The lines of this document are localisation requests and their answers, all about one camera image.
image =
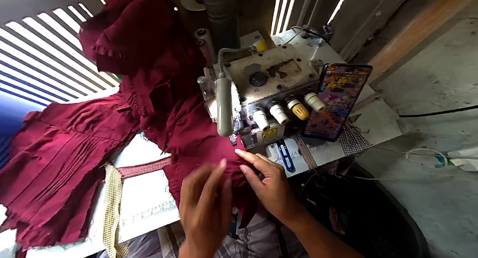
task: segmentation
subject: beige strap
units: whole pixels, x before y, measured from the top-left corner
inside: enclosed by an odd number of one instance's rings
[[[302,155],[304,161],[307,163],[309,166],[309,169],[315,169],[317,168],[317,163],[314,160],[314,157],[312,157],[312,154],[310,153],[309,149],[307,148],[307,145],[305,142],[302,140],[301,137],[295,135],[293,137],[294,141],[297,144],[297,147],[299,148],[300,152],[299,154]]]
[[[123,183],[120,172],[110,163],[105,164],[106,194],[105,218],[103,221],[103,244],[110,258],[121,258],[129,253],[128,248],[118,244],[120,228],[120,202]]]

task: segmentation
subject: concrete floor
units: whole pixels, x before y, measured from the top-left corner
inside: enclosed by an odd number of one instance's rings
[[[404,64],[375,90],[398,114],[420,114],[478,104],[478,1],[457,24]],[[403,119],[404,133],[378,147],[451,151],[478,146],[478,110]],[[358,159],[384,180],[427,238],[432,257],[477,257],[478,172],[427,169],[404,154],[371,149]]]

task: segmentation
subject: plaid shorts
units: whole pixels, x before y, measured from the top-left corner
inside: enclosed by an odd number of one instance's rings
[[[309,257],[296,235],[263,208],[248,226],[237,228],[236,235],[226,237],[215,258]],[[124,258],[178,258],[184,240],[181,224],[175,222],[122,243],[129,249]],[[104,251],[98,257],[107,258],[108,254]]]

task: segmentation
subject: phone screen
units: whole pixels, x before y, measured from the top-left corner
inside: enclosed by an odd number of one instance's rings
[[[312,111],[302,134],[330,141],[337,140],[371,72],[370,65],[326,65],[317,93],[326,108],[320,112]]]

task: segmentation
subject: human hand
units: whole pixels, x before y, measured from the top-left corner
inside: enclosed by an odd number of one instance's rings
[[[186,234],[181,258],[211,258],[231,226],[232,188],[227,179],[218,194],[226,160],[219,165],[203,165],[182,182],[179,214]]]
[[[304,208],[292,194],[281,165],[259,153],[254,155],[240,149],[236,149],[235,152],[264,174],[265,179],[261,181],[250,167],[239,166],[266,210],[284,224],[297,217],[297,213],[303,212]]]

